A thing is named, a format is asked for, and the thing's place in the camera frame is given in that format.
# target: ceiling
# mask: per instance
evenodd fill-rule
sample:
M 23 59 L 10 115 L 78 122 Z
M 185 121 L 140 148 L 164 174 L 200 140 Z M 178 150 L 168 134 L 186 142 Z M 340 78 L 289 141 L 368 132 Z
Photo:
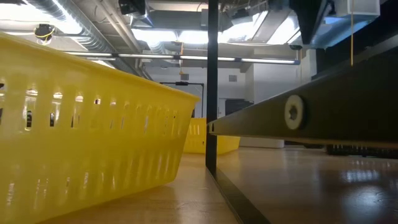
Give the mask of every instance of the ceiling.
M 71 0 L 73 1 L 84 13 L 84 15 L 95 25 L 95 27 L 101 32 L 105 39 L 113 46 L 113 48 L 119 53 L 133 52 L 132 48 L 128 46 L 123 38 L 119 35 L 117 30 L 107 20 L 102 10 L 92 0 Z M 118 0 L 107 0 L 110 5 L 116 9 L 119 16 L 122 17 L 125 25 L 131 26 L 131 18 L 129 16 L 122 16 L 118 9 Z M 238 5 L 255 4 L 262 0 L 224 0 L 220 1 L 220 9 L 223 10 L 227 7 L 235 7 Z M 175 11 L 176 15 L 181 11 L 186 12 L 197 12 L 207 8 L 207 3 L 200 2 L 199 0 L 179 0 L 179 1 L 167 1 L 167 0 L 148 0 L 148 4 L 151 10 L 156 11 Z M 277 12 L 269 12 L 264 22 L 261 22 L 261 26 L 255 33 L 252 40 L 245 41 L 244 44 L 235 42 L 233 44 L 220 43 L 219 44 L 219 55 L 220 57 L 267 57 L 267 58 L 283 58 L 283 59 L 296 59 L 297 52 L 291 50 L 287 44 L 284 45 L 267 45 L 267 41 L 271 39 L 273 33 L 283 23 L 288 16 L 295 16 L 290 9 L 284 9 Z M 31 15 L 27 12 L 22 12 L 20 9 L 15 8 L 14 11 L 8 15 L 0 15 L 0 31 L 18 31 L 25 32 L 25 35 L 21 35 L 22 38 L 36 42 L 37 39 L 32 35 L 32 31 L 40 23 L 50 22 L 50 19 L 46 17 L 40 17 Z M 147 43 L 144 41 L 138 41 L 141 49 L 149 51 Z M 164 42 L 164 46 L 167 50 L 179 54 L 181 46 L 173 42 Z M 74 41 L 73 38 L 55 36 L 49 47 L 65 50 L 65 51 L 85 51 L 86 49 L 80 44 Z M 183 54 L 185 55 L 207 55 L 207 44 L 184 44 Z M 126 62 L 132 67 L 135 64 L 135 60 L 127 58 Z M 161 60 L 145 60 L 145 67 L 164 67 L 165 63 L 161 63 Z M 166 67 L 179 67 L 179 63 L 166 63 Z M 184 60 L 182 62 L 183 67 L 206 67 L 204 61 Z M 220 62 L 220 68 L 240 68 L 244 72 L 248 65 L 243 63 L 232 63 L 232 62 Z

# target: ceiling light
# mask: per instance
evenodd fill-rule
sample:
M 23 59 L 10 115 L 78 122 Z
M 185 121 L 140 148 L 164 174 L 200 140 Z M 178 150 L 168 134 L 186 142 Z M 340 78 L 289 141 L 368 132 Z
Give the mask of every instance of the ceiling light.
M 218 60 L 221 61 L 221 62 L 233 62 L 233 61 L 235 61 L 235 58 L 218 57 Z
M 259 30 L 261 24 L 266 19 L 267 14 L 268 14 L 268 11 L 262 11 L 261 13 L 257 13 L 256 15 L 253 16 L 253 21 L 255 21 L 255 22 L 254 22 L 252 29 L 246 35 L 245 40 L 253 39 L 254 35 Z
M 65 52 L 76 56 L 86 56 L 86 57 L 111 57 L 110 53 L 96 53 L 96 52 Z
M 267 44 L 284 44 L 291 39 L 299 29 L 300 27 L 297 22 L 297 18 L 289 16 L 274 32 Z
M 229 40 L 245 40 L 246 34 L 253 28 L 253 22 L 244 22 L 236 24 L 227 30 L 224 30 L 222 36 L 224 42 Z
M 101 57 L 87 57 L 87 60 L 106 60 L 106 61 L 114 61 L 116 58 L 101 58 Z
M 29 4 L 5 4 L 0 3 L 0 19 L 7 21 L 37 21 L 42 23 L 51 22 L 50 15 L 41 13 L 34 6 Z
M 83 29 L 61 6 L 58 1 L 53 1 L 65 13 L 65 21 L 60 22 L 52 16 L 41 12 L 30 4 L 0 4 L 0 19 L 7 22 L 35 22 L 37 24 L 51 24 L 66 34 L 79 34 Z
M 178 37 L 184 44 L 207 44 L 209 42 L 207 31 L 186 30 Z M 221 32 L 218 32 L 218 42 L 224 42 Z
M 119 54 L 120 57 L 131 58 L 153 58 L 153 59 L 173 59 L 173 55 L 151 55 L 151 54 Z
M 145 42 L 176 41 L 177 36 L 171 30 L 140 30 L 131 29 L 137 40 Z
M 294 64 L 294 60 L 279 60 L 279 59 L 260 59 L 260 58 L 242 58 L 242 62 L 252 63 L 280 63 L 280 64 Z
M 288 44 L 291 44 L 293 41 L 297 40 L 298 37 L 301 36 L 301 32 L 298 31 L 290 40 L 287 42 Z
M 206 56 L 181 55 L 180 59 L 185 59 L 185 60 L 207 60 L 207 57 Z

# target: bolt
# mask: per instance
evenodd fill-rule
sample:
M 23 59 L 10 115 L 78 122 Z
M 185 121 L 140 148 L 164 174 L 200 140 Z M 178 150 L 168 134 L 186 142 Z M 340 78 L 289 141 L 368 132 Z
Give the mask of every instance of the bolt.
M 297 108 L 295 106 L 291 106 L 289 109 L 289 119 L 292 121 L 296 120 L 297 118 Z

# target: ductwork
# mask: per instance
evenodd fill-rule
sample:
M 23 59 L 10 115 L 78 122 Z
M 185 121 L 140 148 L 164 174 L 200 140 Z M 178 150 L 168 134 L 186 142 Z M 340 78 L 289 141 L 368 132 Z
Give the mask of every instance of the ductwork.
M 167 50 L 164 47 L 163 42 L 147 42 L 148 47 L 152 54 L 160 54 L 160 55 L 173 55 L 175 52 Z M 161 60 L 158 62 L 161 67 L 174 67 L 173 64 L 179 63 L 178 60 Z
M 115 52 L 112 45 L 71 0 L 26 0 L 26 2 L 43 13 L 54 17 L 59 22 L 78 24 L 82 28 L 81 35 L 87 37 L 76 38 L 75 40 L 87 50 L 92 52 Z M 122 71 L 138 74 L 121 58 L 117 58 L 110 63 Z

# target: pipe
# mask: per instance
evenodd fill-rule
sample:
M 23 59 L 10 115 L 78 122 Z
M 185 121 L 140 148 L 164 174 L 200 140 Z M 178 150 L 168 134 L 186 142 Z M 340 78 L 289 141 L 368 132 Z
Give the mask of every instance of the pipe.
M 26 1 L 43 13 L 54 17 L 54 19 L 59 22 L 68 24 L 77 23 L 83 29 L 81 35 L 88 36 L 88 38 L 76 38 L 75 40 L 87 50 L 92 52 L 115 52 L 113 46 L 71 0 Z M 112 61 L 111 64 L 122 71 L 137 74 L 137 71 L 121 58 L 117 58 L 115 61 Z
M 137 47 L 134 46 L 133 42 L 129 37 L 120 29 L 120 27 L 116 24 L 116 22 L 113 20 L 112 16 L 109 14 L 109 12 L 105 9 L 104 5 L 102 5 L 101 0 L 93 0 L 95 4 L 98 6 L 98 8 L 102 11 L 102 13 L 105 15 L 105 18 L 111 23 L 113 28 L 116 30 L 116 32 L 122 37 L 122 39 L 125 41 L 125 43 L 129 46 L 129 48 L 133 52 L 139 52 Z
M 136 48 L 138 49 L 138 52 L 141 52 L 140 45 L 138 44 L 137 39 L 135 38 L 134 34 L 132 33 L 131 27 L 128 27 L 125 24 L 125 21 L 120 17 L 118 12 L 116 12 L 114 6 L 112 6 L 112 4 L 109 2 L 109 0 L 95 0 L 95 1 L 98 2 L 98 3 L 102 2 L 106 6 L 106 9 L 112 14 L 113 17 L 115 17 L 115 19 L 118 21 L 119 25 L 122 27 L 123 31 L 129 37 L 130 41 L 134 44 L 134 46 L 136 46 Z M 150 48 L 150 50 L 154 54 L 172 54 L 170 51 L 168 51 L 164 47 L 163 42 L 147 43 L 147 44 L 148 44 L 148 47 Z M 169 60 L 166 60 L 166 62 L 168 62 L 168 63 L 178 63 L 176 61 L 169 61 Z
M 114 6 L 112 6 L 112 4 L 110 4 L 108 0 L 102 0 L 102 2 L 105 4 L 107 10 L 109 10 L 110 13 L 112 14 L 112 16 L 114 16 L 114 18 L 117 20 L 117 22 L 122 27 L 122 29 L 125 31 L 127 36 L 130 38 L 130 40 L 134 44 L 134 46 L 136 46 L 137 51 L 141 52 L 141 48 L 138 44 L 137 39 L 135 38 L 134 34 L 132 33 L 131 28 L 127 27 L 127 25 L 125 24 L 125 21 L 116 12 Z

